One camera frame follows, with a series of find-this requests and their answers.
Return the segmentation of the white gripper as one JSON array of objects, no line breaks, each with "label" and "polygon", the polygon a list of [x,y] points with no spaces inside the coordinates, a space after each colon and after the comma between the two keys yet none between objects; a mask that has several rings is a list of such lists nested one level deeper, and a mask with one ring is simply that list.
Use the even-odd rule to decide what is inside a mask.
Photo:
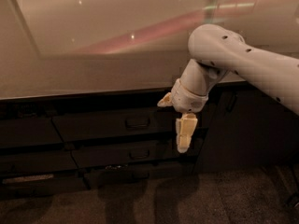
[{"label": "white gripper", "polygon": [[190,147],[192,135],[195,131],[198,119],[195,114],[200,112],[208,100],[207,95],[197,95],[188,91],[178,78],[171,90],[157,104],[159,107],[173,106],[175,110],[183,114],[176,119],[176,143],[179,153],[185,153]]}]

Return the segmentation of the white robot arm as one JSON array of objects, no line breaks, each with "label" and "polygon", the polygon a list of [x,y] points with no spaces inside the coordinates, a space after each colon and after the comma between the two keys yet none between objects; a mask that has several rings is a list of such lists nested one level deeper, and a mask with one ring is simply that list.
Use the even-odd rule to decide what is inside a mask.
[{"label": "white robot arm", "polygon": [[191,58],[159,107],[172,106],[181,114],[176,120],[178,152],[186,152],[192,141],[196,114],[205,106],[211,89],[228,73],[299,114],[299,60],[248,45],[243,36],[219,25],[204,24],[188,40]]}]

